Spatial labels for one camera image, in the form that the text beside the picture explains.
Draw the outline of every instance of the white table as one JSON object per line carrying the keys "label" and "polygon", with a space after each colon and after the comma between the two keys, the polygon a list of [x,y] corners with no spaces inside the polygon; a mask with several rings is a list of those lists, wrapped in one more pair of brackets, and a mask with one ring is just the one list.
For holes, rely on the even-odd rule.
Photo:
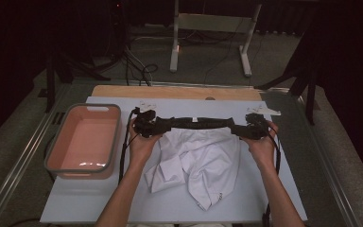
{"label": "white table", "polygon": [[[115,103],[122,110],[122,123],[126,126],[130,111],[140,101],[157,106],[157,115],[163,118],[175,116],[206,116],[215,118],[232,117],[234,122],[244,125],[244,116],[248,108],[265,106],[263,101],[205,101],[188,99],[150,99],[89,97],[89,103]],[[125,127],[120,132],[119,141],[124,139]],[[93,223],[104,208],[117,186],[120,146],[116,155],[115,171],[106,180],[64,180],[58,178],[52,188],[43,210],[41,222],[46,223]],[[155,146],[146,169],[159,162],[160,151]],[[306,214],[294,179],[282,150],[280,178],[296,206],[302,219]],[[240,166],[234,191],[231,195],[203,211],[196,206],[189,195],[186,185],[151,194],[147,182],[142,177],[130,210],[130,223],[185,223],[185,222],[254,222],[260,221],[268,204],[261,177],[255,162],[248,153],[248,147],[242,143]]]}

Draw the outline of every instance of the metal stand leg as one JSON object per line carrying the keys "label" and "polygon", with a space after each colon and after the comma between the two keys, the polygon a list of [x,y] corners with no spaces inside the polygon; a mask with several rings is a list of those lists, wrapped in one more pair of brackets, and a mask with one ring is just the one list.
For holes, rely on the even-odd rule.
{"label": "metal stand leg", "polygon": [[173,28],[173,47],[172,56],[170,57],[170,72],[178,71],[178,56],[179,56],[179,0],[175,0],[175,19]]}
{"label": "metal stand leg", "polygon": [[247,40],[244,43],[244,46],[240,45],[240,47],[239,47],[241,63],[243,64],[244,76],[246,76],[248,78],[251,77],[252,71],[250,68],[249,57],[247,56],[247,50],[249,49],[252,34],[254,33],[255,25],[256,25],[258,14],[259,14],[260,10],[261,10],[261,5],[257,5],[255,7],[254,14],[251,17],[250,27],[247,32]]}

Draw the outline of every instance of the pink plastic tray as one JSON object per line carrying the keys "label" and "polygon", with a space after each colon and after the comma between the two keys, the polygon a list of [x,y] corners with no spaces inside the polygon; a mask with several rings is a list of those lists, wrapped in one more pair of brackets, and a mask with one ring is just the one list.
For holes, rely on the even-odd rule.
{"label": "pink plastic tray", "polygon": [[120,108],[78,104],[67,112],[45,167],[67,179],[105,179],[114,168]]}

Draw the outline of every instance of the hand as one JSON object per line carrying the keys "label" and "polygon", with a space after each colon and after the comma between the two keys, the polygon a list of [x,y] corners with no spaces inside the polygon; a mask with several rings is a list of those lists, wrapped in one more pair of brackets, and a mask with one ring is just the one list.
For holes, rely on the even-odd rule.
{"label": "hand", "polygon": [[[274,138],[278,131],[278,127],[271,121],[268,121],[268,124],[271,127],[269,134],[272,136],[272,138]],[[249,145],[249,151],[260,170],[274,167],[273,153],[275,147],[273,146],[272,140],[268,136],[265,136],[260,140],[250,140],[244,137],[241,137],[241,139]]]}
{"label": "hand", "polygon": [[162,137],[162,135],[161,134],[153,135],[149,138],[141,136],[140,134],[134,131],[133,128],[134,120],[135,118],[133,118],[130,121],[130,128],[129,128],[130,164],[144,166],[148,158],[151,156],[155,143]]}

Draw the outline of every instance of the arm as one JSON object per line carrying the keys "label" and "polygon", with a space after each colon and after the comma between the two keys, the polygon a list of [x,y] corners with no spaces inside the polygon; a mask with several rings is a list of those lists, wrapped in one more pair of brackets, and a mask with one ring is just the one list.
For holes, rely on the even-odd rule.
{"label": "arm", "polygon": [[126,226],[129,219],[131,202],[137,185],[143,174],[144,166],[152,153],[152,149],[161,138],[155,135],[144,138],[134,132],[130,123],[130,163],[120,184],[114,190],[111,198],[98,218],[95,226]]}
{"label": "arm", "polygon": [[[270,121],[268,123],[274,129],[270,130],[269,133],[272,137],[275,137],[278,127]],[[261,172],[262,181],[269,200],[273,225],[304,226],[274,167],[275,147],[270,138],[264,137],[260,140],[242,138],[242,140],[250,146],[249,151]]]}

